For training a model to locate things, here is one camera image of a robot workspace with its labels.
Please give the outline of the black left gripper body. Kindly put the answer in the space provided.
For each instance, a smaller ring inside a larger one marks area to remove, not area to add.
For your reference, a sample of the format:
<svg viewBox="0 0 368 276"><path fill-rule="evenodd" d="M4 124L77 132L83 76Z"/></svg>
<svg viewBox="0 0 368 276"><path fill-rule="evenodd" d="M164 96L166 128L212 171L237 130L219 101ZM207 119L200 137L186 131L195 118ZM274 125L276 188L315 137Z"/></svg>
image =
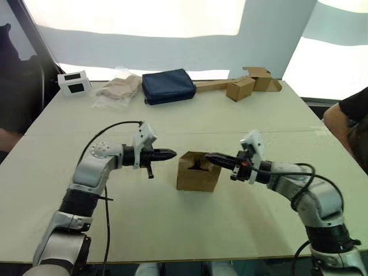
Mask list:
<svg viewBox="0 0 368 276"><path fill-rule="evenodd" d="M154 159L155 151L154 150L143 150L140 153L140 168L145 168L147 170L148 178L153 179L154 174L152 171L151 162Z"/></svg>

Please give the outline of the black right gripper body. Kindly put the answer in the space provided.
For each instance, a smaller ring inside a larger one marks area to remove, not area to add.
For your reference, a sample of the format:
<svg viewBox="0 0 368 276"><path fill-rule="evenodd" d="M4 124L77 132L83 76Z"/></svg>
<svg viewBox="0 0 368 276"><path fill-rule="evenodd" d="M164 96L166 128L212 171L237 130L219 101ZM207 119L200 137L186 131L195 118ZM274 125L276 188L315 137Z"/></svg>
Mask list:
<svg viewBox="0 0 368 276"><path fill-rule="evenodd" d="M250 179L254 163L252 157L254 152L250 149L239 151L235 157L235 166L232 169L231 180L247 181Z"/></svg>

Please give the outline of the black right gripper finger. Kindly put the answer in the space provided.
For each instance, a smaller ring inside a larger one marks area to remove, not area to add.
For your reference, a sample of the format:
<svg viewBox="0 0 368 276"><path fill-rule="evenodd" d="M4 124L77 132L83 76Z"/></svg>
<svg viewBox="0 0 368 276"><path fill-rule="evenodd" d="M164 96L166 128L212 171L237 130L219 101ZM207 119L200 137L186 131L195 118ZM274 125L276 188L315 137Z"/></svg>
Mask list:
<svg viewBox="0 0 368 276"><path fill-rule="evenodd" d="M238 163L238 159L233 156L221 154L221 153L208 153L205 157L211 163Z"/></svg>
<svg viewBox="0 0 368 276"><path fill-rule="evenodd" d="M211 159L209 161L212 164L215 164L227 170L234 170L234 168L238 165L237 160Z"/></svg>

